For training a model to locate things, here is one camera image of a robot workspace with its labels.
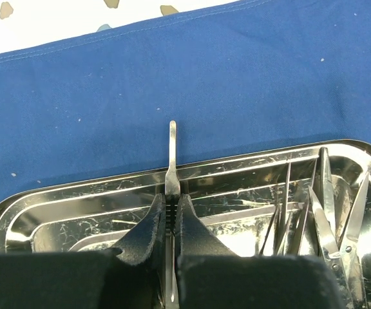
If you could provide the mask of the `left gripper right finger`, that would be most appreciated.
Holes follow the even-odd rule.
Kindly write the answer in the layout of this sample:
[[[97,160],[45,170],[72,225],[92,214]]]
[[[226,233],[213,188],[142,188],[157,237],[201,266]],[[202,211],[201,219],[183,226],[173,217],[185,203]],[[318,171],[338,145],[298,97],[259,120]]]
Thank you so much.
[[[175,224],[181,308],[353,308],[332,267],[316,256],[241,257],[197,217],[181,195]]]

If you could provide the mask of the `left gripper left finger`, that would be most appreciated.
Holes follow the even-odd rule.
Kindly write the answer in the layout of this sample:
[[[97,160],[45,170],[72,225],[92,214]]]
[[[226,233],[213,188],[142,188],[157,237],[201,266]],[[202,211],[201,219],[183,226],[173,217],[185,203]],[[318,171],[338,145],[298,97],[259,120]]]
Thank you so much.
[[[160,308],[166,201],[110,248],[0,254],[0,308]]]

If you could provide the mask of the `steel scalpel handle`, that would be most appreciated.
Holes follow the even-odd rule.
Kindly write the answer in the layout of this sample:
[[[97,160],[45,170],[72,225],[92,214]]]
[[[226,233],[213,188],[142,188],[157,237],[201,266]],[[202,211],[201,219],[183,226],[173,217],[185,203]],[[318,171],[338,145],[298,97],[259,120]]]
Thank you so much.
[[[176,122],[169,123],[169,162],[165,176],[166,197],[166,268],[165,308],[179,308],[175,276],[175,219],[176,205],[180,197],[180,180],[176,171]]]

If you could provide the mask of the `steel surgical scissors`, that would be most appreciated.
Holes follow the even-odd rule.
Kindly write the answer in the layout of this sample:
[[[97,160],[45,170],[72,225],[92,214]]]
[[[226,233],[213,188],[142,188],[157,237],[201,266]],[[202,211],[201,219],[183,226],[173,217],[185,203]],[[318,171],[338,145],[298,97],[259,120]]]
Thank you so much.
[[[352,304],[349,308],[368,308],[363,270],[358,257],[358,241],[365,215],[366,198],[371,181],[370,171],[362,173],[356,195],[344,180],[337,182],[336,189],[336,237],[343,259],[347,290]]]

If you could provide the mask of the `blue surgical cloth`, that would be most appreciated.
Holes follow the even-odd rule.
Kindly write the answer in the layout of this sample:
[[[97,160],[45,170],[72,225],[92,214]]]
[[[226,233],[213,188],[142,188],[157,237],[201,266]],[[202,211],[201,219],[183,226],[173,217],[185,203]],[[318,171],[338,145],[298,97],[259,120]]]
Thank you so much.
[[[0,201],[167,165],[371,144],[371,1],[243,1],[0,54]]]

